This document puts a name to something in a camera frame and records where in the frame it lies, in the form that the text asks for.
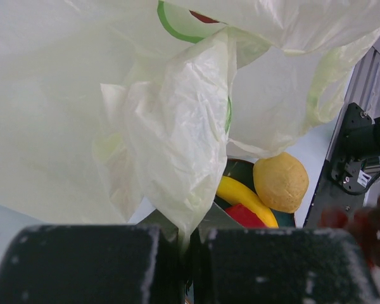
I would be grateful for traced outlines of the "red fake dragon fruit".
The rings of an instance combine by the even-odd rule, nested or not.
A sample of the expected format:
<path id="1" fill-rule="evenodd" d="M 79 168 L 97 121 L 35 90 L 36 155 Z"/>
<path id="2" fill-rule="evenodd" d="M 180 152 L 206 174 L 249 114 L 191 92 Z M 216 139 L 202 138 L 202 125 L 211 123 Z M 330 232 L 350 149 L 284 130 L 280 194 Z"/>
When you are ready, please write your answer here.
<path id="1" fill-rule="evenodd" d="M 266 228 L 266 225 L 249 209 L 242 204 L 236 204 L 225 209 L 225 212 L 237 223 L 245 228 Z"/>

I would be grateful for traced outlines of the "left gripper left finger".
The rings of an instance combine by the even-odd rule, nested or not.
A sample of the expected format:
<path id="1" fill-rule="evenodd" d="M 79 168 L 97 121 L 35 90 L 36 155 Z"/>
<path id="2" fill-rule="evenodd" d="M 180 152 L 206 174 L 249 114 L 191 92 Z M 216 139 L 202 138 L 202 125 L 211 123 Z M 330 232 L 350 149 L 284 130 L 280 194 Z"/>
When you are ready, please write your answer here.
<path id="1" fill-rule="evenodd" d="M 28 225 L 0 261 L 0 303 L 184 303 L 177 245 L 159 211 L 136 225 Z"/>

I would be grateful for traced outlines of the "yellow fake banana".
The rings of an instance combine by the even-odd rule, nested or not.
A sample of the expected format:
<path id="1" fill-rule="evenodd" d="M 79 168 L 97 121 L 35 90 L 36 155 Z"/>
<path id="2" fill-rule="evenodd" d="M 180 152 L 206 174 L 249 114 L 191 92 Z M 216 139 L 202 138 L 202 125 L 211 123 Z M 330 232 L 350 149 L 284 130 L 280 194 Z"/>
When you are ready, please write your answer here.
<path id="1" fill-rule="evenodd" d="M 237 180 L 223 176 L 217 188 L 216 195 L 231 205 L 243 205 L 254 213 L 267 227 L 279 227 L 271 209 L 264 205 L 261 199 L 251 189 Z"/>

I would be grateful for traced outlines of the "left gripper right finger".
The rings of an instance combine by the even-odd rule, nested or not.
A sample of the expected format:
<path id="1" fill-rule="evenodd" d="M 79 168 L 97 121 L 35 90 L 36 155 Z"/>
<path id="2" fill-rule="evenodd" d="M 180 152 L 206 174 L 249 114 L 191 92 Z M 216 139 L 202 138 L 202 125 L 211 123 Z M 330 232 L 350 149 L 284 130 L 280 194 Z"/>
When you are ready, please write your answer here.
<path id="1" fill-rule="evenodd" d="M 247 229 L 214 206 L 191 236 L 196 303 L 379 303 L 354 238 L 341 229 Z"/>

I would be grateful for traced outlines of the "yellow fake lemon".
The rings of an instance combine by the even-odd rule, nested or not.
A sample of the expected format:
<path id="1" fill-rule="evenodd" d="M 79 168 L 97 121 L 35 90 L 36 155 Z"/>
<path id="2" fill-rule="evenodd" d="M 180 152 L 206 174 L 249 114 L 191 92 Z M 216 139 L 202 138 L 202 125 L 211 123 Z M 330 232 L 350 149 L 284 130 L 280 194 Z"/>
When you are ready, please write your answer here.
<path id="1" fill-rule="evenodd" d="M 305 167 L 287 152 L 257 160 L 253 166 L 253 182 L 262 202 L 284 213 L 299 209 L 309 186 Z"/>

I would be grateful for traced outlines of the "red fake grapes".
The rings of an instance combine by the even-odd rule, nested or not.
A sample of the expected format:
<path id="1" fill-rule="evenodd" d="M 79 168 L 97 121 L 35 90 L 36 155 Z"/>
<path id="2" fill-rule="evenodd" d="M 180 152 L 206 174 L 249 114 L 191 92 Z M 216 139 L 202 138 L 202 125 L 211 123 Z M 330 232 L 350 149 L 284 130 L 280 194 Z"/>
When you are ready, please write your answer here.
<path id="1" fill-rule="evenodd" d="M 322 211 L 319 227 L 344 229 L 361 247 L 369 267 L 380 268 L 380 195 L 376 206 L 357 210 L 353 218 L 340 208 L 326 208 Z"/>

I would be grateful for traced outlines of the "yellow-green plastic bag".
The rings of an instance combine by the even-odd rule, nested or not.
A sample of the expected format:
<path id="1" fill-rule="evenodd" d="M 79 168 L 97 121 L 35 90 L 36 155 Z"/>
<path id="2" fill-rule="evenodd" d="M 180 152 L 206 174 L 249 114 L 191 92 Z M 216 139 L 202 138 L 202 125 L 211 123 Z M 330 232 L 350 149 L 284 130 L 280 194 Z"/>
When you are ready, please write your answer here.
<path id="1" fill-rule="evenodd" d="M 188 238 L 227 156 L 278 155 L 343 105 L 380 1 L 0 1 L 0 205 Z"/>

